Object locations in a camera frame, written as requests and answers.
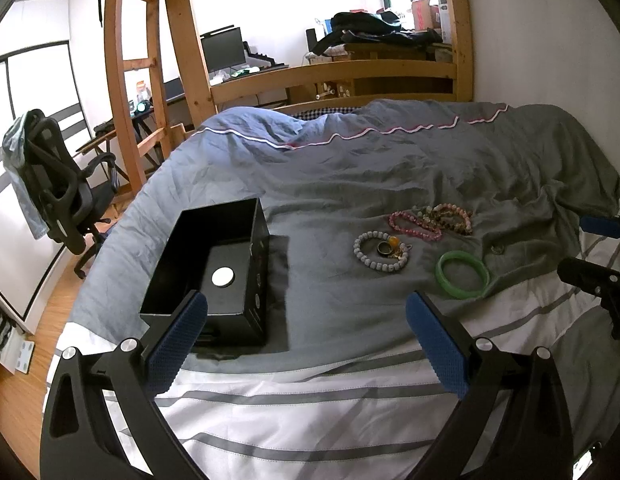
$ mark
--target white wall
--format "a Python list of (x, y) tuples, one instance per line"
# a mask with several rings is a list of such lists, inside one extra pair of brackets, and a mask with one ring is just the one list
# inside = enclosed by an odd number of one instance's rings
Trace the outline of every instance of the white wall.
[[(70, 48), (81, 101), (88, 123), (99, 124), (112, 117), (107, 95), (103, 31), (98, 22), (96, 0), (69, 0)], [(315, 18), (331, 18), (341, 10), (376, 10), (383, 0), (193, 0), (199, 33), (226, 25), (241, 28), (243, 39), (262, 54), (278, 62), (300, 65), (307, 52), (305, 29)], [(179, 76), (170, 29), (161, 0), (161, 55), (164, 80)], [(123, 0), (123, 57), (147, 57), (145, 4)], [(149, 82), (147, 70), (125, 74), (128, 97), (133, 98), (136, 82)]]
[(69, 39), (67, 0), (15, 2), (0, 22), (0, 55)]
[(96, 0), (68, 0), (70, 52), (78, 96), (90, 127), (109, 120), (103, 29), (98, 22)]
[(598, 0), (470, 0), (476, 101), (554, 104), (620, 173), (620, 35)]

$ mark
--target wooden post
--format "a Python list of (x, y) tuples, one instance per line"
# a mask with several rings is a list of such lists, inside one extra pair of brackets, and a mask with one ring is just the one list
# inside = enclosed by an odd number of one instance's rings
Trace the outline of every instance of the wooden post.
[(106, 57), (107, 90), (109, 91), (112, 117), (116, 128), (118, 145), (123, 155), (123, 163), (134, 194), (145, 183), (145, 173), (141, 157), (136, 147), (134, 128), (130, 120), (130, 110), (125, 91), (123, 75), (123, 49), (121, 42), (121, 6), (123, 0), (106, 0), (103, 23), (104, 50)]
[(168, 105), (165, 102), (165, 87), (163, 86), (163, 65), (161, 64), (161, 45), (159, 42), (159, 0), (152, 0), (145, 6), (145, 25), (147, 33), (148, 58), (155, 63), (150, 67), (150, 87), (152, 88), (152, 102), (154, 103), (154, 118), (156, 128), (165, 130), (161, 139), (161, 152), (168, 158), (176, 147), (168, 118)]
[(456, 64), (453, 93), (456, 100), (472, 101), (474, 95), (474, 56), (468, 0), (447, 0), (452, 31), (452, 61)]
[(191, 0), (165, 0), (174, 53), (177, 56), (187, 107), (195, 127), (215, 115), (203, 48)]

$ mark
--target wooden floor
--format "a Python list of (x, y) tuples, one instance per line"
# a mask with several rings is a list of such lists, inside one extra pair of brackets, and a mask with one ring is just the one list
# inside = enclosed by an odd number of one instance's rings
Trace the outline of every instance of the wooden floor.
[[(106, 216), (114, 222), (117, 214), (108, 210)], [(98, 227), (105, 230), (109, 226), (98, 224)], [(83, 283), (74, 274), (79, 257), (73, 255), (50, 296), (36, 334), (28, 338), (35, 341), (29, 373), (25, 375), (16, 372), (12, 375), (0, 366), (0, 432), (21, 462), (37, 478), (40, 477), (38, 452), (43, 424), (43, 398), (46, 393), (45, 379), (56, 341)]]

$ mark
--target computer monitor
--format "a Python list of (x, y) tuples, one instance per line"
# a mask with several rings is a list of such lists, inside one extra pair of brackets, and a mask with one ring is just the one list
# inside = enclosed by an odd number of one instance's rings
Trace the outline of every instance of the computer monitor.
[(245, 51), (241, 28), (231, 28), (201, 38), (203, 53), (208, 72), (216, 72), (222, 68), (229, 68), (245, 63)]

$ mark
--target blue gripper pad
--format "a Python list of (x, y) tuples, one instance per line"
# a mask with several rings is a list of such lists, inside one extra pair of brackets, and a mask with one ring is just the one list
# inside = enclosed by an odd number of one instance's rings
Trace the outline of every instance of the blue gripper pad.
[(443, 387), (463, 399), (470, 387), (468, 370), (455, 342), (416, 292), (408, 296), (405, 315)]
[(203, 294), (197, 292), (192, 295), (146, 359), (145, 393), (151, 399), (170, 389), (206, 319), (207, 300)]
[(620, 223), (616, 219), (582, 216), (579, 219), (579, 227), (587, 233), (608, 238), (620, 238)]

